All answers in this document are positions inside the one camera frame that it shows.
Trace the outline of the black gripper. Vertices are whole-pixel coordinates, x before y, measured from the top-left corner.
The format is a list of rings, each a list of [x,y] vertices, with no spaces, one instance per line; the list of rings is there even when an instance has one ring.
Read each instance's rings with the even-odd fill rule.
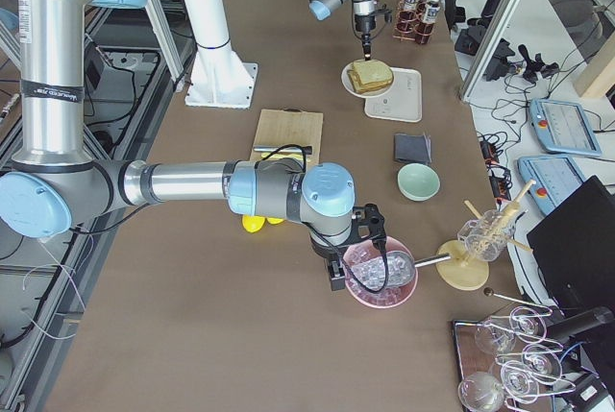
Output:
[[[355,206],[348,217],[349,227],[340,234],[326,235],[324,230],[309,226],[312,249],[324,258],[332,291],[346,287],[342,258],[347,249],[368,240],[379,253],[385,251],[384,217],[375,204]]]
[[[353,33],[355,37],[361,37],[363,57],[366,60],[372,58],[371,33],[376,29],[376,19],[382,15],[385,23],[392,20],[392,11],[385,5],[377,3],[354,3],[353,4]]]

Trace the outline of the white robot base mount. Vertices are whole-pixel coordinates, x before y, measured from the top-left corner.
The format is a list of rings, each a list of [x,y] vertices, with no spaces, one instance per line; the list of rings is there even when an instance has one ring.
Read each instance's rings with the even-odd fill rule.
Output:
[[[184,0],[197,52],[185,102],[193,107],[248,109],[258,74],[234,51],[223,0]]]

